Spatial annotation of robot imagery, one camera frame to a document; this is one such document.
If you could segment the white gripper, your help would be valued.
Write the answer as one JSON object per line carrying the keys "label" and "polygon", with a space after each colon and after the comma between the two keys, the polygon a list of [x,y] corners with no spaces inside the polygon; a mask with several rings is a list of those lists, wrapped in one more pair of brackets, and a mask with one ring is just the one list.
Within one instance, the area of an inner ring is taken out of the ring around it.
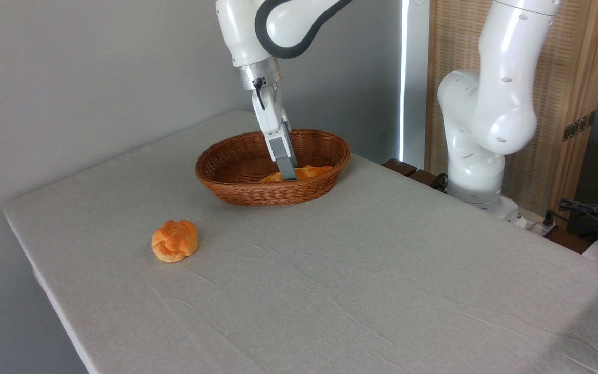
{"label": "white gripper", "polygon": [[294,153],[287,125],[280,83],[273,83],[253,90],[252,106],[261,132],[266,135],[266,144],[270,156],[278,166],[285,181],[297,180],[297,158]]}

